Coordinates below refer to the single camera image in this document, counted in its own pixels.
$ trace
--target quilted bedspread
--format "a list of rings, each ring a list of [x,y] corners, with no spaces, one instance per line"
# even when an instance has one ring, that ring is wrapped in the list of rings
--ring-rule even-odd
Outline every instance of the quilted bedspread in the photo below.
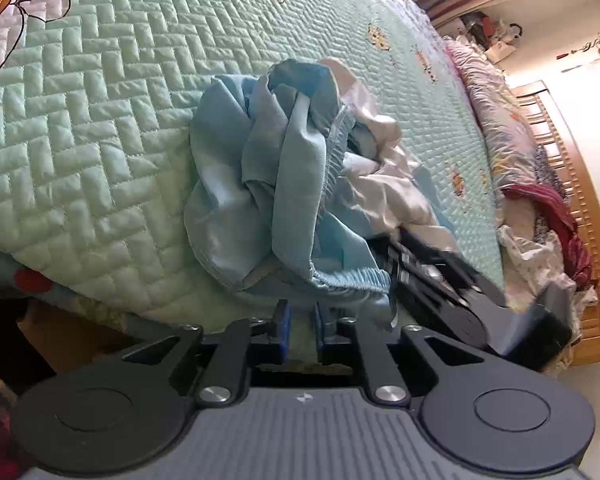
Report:
[[[243,316],[187,241],[189,122],[216,74],[329,56],[400,121],[464,255],[501,282],[482,137],[410,0],[0,0],[0,251],[152,319]]]

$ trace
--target metal screw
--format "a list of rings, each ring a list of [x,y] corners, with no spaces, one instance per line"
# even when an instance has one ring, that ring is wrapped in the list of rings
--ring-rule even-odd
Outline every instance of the metal screw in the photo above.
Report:
[[[380,400],[384,400],[384,402],[400,402],[401,400],[404,400],[406,396],[407,392],[400,386],[394,386],[393,384],[380,386],[376,390],[376,397]]]
[[[198,396],[205,402],[220,404],[229,400],[231,392],[223,386],[207,386],[200,391]]]

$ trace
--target wooden bed frame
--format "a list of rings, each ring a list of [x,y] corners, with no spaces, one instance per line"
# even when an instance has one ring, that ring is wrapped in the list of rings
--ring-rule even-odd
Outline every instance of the wooden bed frame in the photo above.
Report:
[[[573,364],[600,361],[600,204],[582,160],[580,150],[560,110],[542,81],[513,89],[526,112],[538,144],[544,146],[549,164],[555,168],[570,199],[570,209],[578,222],[578,234],[593,258],[593,279],[598,304],[585,310],[582,341],[575,347]]]

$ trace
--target white logo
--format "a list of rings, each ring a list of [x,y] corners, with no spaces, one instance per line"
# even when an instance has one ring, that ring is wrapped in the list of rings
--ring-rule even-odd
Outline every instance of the white logo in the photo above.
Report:
[[[298,399],[303,404],[306,404],[306,403],[311,402],[312,400],[314,400],[314,396],[312,396],[312,394],[308,394],[307,392],[304,392],[302,395],[298,395],[296,397],[296,399]]]

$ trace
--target blue cloth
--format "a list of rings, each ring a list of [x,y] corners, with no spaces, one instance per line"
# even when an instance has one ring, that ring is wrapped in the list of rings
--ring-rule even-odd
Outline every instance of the blue cloth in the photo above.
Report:
[[[227,289],[388,309],[389,275],[330,209],[355,125],[319,64],[223,75],[205,91],[190,135],[200,180],[184,221],[197,259]]]

